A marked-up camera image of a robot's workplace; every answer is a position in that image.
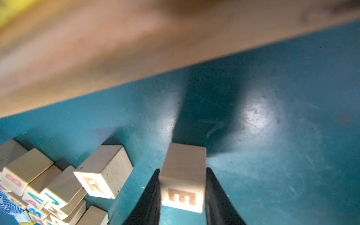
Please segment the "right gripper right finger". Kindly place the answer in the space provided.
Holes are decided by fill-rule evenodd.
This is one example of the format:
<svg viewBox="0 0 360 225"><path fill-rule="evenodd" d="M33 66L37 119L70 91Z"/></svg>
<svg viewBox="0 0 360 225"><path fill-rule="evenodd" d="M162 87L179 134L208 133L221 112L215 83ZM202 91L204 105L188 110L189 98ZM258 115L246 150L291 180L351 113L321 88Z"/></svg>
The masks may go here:
<svg viewBox="0 0 360 225"><path fill-rule="evenodd" d="M205 214L207 225L246 225L211 168L206 168Z"/></svg>

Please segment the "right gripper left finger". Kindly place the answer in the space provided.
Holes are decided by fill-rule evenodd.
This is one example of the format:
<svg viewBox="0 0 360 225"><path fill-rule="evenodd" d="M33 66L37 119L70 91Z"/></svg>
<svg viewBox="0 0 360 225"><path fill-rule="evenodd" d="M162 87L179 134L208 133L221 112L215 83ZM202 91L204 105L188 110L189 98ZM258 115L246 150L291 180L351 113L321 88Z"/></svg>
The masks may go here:
<svg viewBox="0 0 360 225"><path fill-rule="evenodd" d="M161 192L156 169L133 211L123 225L158 225L160 222Z"/></svg>

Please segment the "wooden block letter R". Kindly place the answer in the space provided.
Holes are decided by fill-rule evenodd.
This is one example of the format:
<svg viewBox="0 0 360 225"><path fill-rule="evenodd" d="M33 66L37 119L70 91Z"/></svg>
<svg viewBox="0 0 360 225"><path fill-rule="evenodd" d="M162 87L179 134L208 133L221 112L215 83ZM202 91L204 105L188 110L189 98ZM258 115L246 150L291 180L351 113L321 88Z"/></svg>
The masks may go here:
<svg viewBox="0 0 360 225"><path fill-rule="evenodd" d="M90 196L115 199L132 171L124 146L101 145L74 171L74 175Z"/></svg>

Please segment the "wooden block letter E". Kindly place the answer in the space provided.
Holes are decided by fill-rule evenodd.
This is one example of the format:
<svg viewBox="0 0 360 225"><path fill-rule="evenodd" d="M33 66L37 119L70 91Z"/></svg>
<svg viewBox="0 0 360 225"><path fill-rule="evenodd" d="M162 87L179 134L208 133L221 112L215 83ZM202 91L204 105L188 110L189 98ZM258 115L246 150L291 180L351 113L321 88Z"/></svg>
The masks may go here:
<svg viewBox="0 0 360 225"><path fill-rule="evenodd" d="M206 190L206 148L171 143L158 179L162 205L202 213Z"/></svg>

